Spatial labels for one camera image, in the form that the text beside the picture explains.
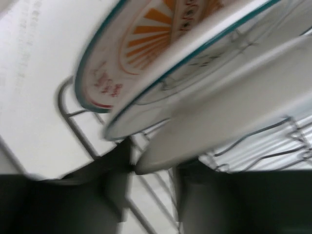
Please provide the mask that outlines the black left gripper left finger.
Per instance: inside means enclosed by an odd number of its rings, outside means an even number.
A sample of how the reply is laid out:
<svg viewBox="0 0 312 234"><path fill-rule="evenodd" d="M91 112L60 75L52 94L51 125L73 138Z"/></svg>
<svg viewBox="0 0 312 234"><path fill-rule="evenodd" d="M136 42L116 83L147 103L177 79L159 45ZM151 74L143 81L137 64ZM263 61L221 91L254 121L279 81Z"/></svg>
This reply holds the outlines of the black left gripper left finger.
<svg viewBox="0 0 312 234"><path fill-rule="evenodd" d="M131 140L60 179L20 172L0 153L3 234L115 234L123 221Z"/></svg>

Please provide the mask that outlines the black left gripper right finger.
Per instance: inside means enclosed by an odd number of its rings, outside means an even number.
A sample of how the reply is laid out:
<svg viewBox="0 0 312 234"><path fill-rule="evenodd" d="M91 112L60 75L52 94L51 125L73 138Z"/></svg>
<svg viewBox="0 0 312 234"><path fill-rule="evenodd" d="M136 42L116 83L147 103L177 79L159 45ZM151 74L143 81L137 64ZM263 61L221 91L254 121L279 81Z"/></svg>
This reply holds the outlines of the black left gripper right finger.
<svg viewBox="0 0 312 234"><path fill-rule="evenodd" d="M310 170L218 172L199 160L174 168L186 234L309 234Z"/></svg>

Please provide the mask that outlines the dark wire dish rack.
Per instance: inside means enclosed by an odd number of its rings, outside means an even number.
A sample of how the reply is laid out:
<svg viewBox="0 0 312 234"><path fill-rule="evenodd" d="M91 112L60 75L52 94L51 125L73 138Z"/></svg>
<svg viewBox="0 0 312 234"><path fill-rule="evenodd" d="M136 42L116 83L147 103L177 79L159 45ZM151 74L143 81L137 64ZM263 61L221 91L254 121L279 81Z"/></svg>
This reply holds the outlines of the dark wire dish rack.
<svg viewBox="0 0 312 234"><path fill-rule="evenodd" d="M76 140L91 159L104 155L115 142L99 139L95 147L85 134L87 125L95 130L105 125L105 114L90 112L77 104L73 79L66 78L57 90L58 111ZM265 127L200 156L201 162L227 173L244 170L312 169L312 114ZM172 171L132 177L130 208L122 227L124 234L180 234L176 221L176 198Z"/></svg>

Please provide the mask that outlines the white plate green patterned rim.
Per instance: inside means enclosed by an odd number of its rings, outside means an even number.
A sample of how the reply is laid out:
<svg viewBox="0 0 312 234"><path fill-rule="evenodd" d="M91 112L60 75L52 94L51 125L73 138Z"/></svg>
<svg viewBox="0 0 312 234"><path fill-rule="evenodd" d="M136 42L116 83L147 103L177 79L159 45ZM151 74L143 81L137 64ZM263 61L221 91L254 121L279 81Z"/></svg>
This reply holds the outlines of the white plate green patterned rim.
<svg viewBox="0 0 312 234"><path fill-rule="evenodd" d="M312 102L312 38L292 39L237 70L218 89L179 108L150 140L134 171L166 170Z"/></svg>

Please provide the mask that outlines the white plate orange sunburst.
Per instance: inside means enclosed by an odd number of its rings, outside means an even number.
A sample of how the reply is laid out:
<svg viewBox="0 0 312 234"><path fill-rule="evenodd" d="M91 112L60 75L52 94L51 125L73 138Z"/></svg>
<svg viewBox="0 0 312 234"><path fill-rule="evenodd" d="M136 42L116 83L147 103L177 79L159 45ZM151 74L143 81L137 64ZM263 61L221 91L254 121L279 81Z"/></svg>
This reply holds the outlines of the white plate orange sunburst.
<svg viewBox="0 0 312 234"><path fill-rule="evenodd" d="M226 5L222 0L116 0L78 65L79 104L109 112L171 44Z"/></svg>

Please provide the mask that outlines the grey rimmed plate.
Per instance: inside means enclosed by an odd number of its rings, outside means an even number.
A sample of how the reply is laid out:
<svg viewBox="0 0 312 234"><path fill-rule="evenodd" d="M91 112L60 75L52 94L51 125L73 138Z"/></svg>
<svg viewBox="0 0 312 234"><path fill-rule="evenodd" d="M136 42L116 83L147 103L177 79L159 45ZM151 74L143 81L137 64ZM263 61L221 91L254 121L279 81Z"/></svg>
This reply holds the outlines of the grey rimmed plate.
<svg viewBox="0 0 312 234"><path fill-rule="evenodd" d="M231 72L312 27L309 0L237 0L159 56L112 109L103 131L114 141L171 117L189 94L214 89Z"/></svg>

